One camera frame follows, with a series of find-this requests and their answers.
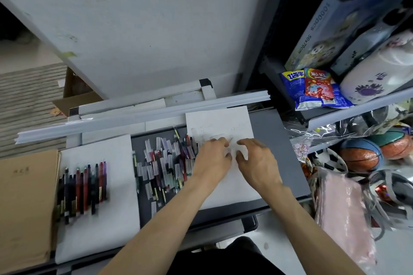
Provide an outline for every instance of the wooden floor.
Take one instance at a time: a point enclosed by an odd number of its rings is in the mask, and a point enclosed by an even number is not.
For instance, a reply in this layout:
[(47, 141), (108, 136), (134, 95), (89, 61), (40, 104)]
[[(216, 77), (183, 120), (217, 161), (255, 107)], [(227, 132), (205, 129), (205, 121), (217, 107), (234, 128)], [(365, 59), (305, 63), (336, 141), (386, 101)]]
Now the wooden floor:
[(57, 81), (65, 75), (63, 63), (0, 74), (0, 159), (66, 146), (66, 137), (14, 144), (17, 133), (24, 129), (67, 121), (50, 114), (52, 100), (63, 96)]

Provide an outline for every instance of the hand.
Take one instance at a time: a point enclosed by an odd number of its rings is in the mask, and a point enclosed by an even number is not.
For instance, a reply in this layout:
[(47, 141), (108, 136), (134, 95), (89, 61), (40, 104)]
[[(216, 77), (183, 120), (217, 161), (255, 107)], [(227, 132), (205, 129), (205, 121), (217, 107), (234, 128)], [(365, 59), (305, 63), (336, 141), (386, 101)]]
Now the hand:
[(248, 160), (237, 151), (238, 168), (247, 183), (266, 199), (271, 190), (282, 186), (277, 160), (269, 148), (254, 138), (240, 139), (237, 144), (248, 149)]
[(225, 147), (228, 146), (229, 142), (224, 137), (205, 142), (195, 159), (190, 180), (199, 179), (200, 183), (207, 185), (209, 193), (213, 192), (231, 167), (231, 154), (224, 156)]

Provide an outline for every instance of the basketball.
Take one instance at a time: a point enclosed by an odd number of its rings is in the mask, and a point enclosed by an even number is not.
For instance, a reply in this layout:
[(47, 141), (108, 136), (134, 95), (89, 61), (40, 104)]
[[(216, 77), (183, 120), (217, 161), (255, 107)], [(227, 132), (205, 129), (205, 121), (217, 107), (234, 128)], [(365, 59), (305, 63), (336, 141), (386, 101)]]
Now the basketball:
[(368, 139), (377, 144), (383, 156), (389, 160), (407, 157), (413, 149), (413, 140), (398, 129), (390, 129), (382, 135), (372, 135)]
[(364, 138), (343, 141), (339, 154), (350, 170), (359, 173), (375, 171), (383, 162), (379, 146)]

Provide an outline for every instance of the pink bag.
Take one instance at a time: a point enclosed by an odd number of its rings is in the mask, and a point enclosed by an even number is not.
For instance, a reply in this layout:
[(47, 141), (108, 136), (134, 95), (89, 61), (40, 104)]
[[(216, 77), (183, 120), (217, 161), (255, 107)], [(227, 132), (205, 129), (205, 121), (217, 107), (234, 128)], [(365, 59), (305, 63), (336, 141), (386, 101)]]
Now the pink bag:
[(316, 222), (365, 272), (376, 265), (361, 186), (345, 175), (319, 170)]

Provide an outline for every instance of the metal shelf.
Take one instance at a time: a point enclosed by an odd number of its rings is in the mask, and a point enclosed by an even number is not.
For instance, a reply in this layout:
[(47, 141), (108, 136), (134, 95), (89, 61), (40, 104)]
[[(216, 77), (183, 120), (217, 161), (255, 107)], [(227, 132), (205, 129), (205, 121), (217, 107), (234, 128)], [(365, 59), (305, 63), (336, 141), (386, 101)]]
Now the metal shelf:
[[(284, 66), (276, 59), (265, 58), (260, 69), (261, 74), (265, 74), (274, 86), (287, 100), (292, 109), (295, 107), (294, 100), (288, 95), (287, 90), (280, 78), (280, 73), (286, 71)], [(328, 107), (309, 109), (305, 111), (295, 111), (297, 118), (302, 124), (308, 127), (308, 130), (315, 129), (327, 124), (332, 124), (340, 120), (348, 119), (352, 116), (357, 116), (362, 113), (378, 109), (397, 103), (400, 101), (413, 98), (413, 80), (401, 86), (389, 95), (385, 95), (373, 100), (370, 100), (361, 105), (355, 105), (348, 109), (333, 109)]]

